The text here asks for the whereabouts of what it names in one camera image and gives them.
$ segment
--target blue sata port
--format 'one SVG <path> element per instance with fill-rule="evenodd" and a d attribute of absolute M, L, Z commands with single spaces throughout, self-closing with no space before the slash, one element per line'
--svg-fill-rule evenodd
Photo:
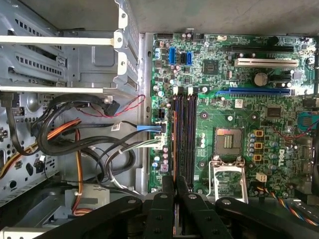
<path fill-rule="evenodd" d="M 191 64 L 192 64 L 192 55 L 191 55 L 191 52 L 187 52 L 186 65 L 189 66 Z"/>
<path fill-rule="evenodd" d="M 176 48 L 170 47 L 168 52 L 168 63 L 174 65 L 176 63 Z"/>
<path fill-rule="evenodd" d="M 228 91 L 218 91 L 216 95 L 263 95 L 263 96 L 289 96 L 290 89 L 279 88 L 240 88 L 230 87 Z"/>
<path fill-rule="evenodd" d="M 301 131 L 306 131 L 308 128 L 315 129 L 317 127 L 316 122 L 319 120 L 318 112 L 301 112 L 298 115 L 298 128 Z"/>

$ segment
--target ventilation holes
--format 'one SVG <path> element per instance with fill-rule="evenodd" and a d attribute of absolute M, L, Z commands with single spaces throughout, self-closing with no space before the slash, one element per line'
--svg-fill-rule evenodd
<path fill-rule="evenodd" d="M 34 61 L 31 61 L 31 60 L 25 59 L 25 58 L 20 57 L 20 56 L 15 56 L 15 58 L 17 59 L 18 62 L 23 63 L 23 64 L 25 64 L 25 65 L 32 66 L 32 67 L 34 67 L 34 68 L 38 68 L 38 69 L 40 69 L 40 70 L 47 71 L 47 72 L 50 72 L 50 73 L 53 73 L 53 74 L 62 76 L 62 71 L 53 69 L 53 68 L 51 68 L 51 67 L 48 67 L 48 66 L 39 64 L 39 63 L 37 63 L 37 62 L 34 62 Z"/>
<path fill-rule="evenodd" d="M 28 26 L 27 24 L 23 23 L 22 21 L 15 19 L 15 22 L 24 30 L 32 33 L 35 36 L 43 36 L 40 32 L 34 30 L 32 27 Z M 55 48 L 62 50 L 62 46 L 54 46 Z"/>

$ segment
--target black pci express slot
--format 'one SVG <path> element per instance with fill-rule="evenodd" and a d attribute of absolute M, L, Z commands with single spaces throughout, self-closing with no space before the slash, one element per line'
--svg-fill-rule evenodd
<path fill-rule="evenodd" d="M 223 48 L 230 53 L 292 53 L 293 46 L 230 46 Z"/>
<path fill-rule="evenodd" d="M 183 168 L 183 118 L 184 118 L 184 96 L 177 95 L 173 97 L 173 110 L 175 111 L 176 119 L 174 132 L 174 161 L 176 163 L 176 175 L 180 176 Z"/>
<path fill-rule="evenodd" d="M 195 144 L 196 144 L 197 96 L 188 96 L 184 118 L 184 165 L 183 176 L 188 185 L 194 183 Z"/>

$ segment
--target red wire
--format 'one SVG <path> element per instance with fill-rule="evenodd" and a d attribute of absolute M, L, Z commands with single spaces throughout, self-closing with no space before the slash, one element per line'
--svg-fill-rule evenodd
<path fill-rule="evenodd" d="M 140 97 L 143 97 L 142 101 L 140 101 L 139 103 L 137 103 L 136 105 L 131 106 L 131 104 L 133 104 L 136 100 L 138 100 Z M 99 113 L 99 115 L 93 115 L 93 114 L 90 114 L 90 113 L 86 113 L 84 111 L 82 111 L 81 109 L 77 109 L 78 111 L 82 112 L 83 114 L 87 115 L 87 116 L 92 116 L 92 117 L 104 117 L 104 118 L 113 118 L 113 117 L 116 117 L 116 116 L 119 116 L 120 114 L 123 114 L 124 112 L 127 112 L 127 111 L 130 111 L 136 107 L 138 107 L 140 104 L 142 104 L 144 101 L 145 101 L 145 98 L 146 96 L 145 95 L 139 95 L 137 96 L 136 98 L 134 98 L 127 106 L 125 106 L 125 108 L 116 113 L 114 116 L 106 116 L 104 115 L 102 112 L 100 112 L 98 109 L 96 109 L 93 105 L 91 105 L 91 108 L 94 109 L 97 113 Z"/>

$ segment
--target motherboard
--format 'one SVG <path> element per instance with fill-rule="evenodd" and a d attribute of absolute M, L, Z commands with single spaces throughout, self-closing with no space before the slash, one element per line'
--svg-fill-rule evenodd
<path fill-rule="evenodd" d="M 163 175 L 247 202 L 294 197 L 311 174 L 317 43 L 308 37 L 158 33 L 153 40 L 149 191 Z"/>

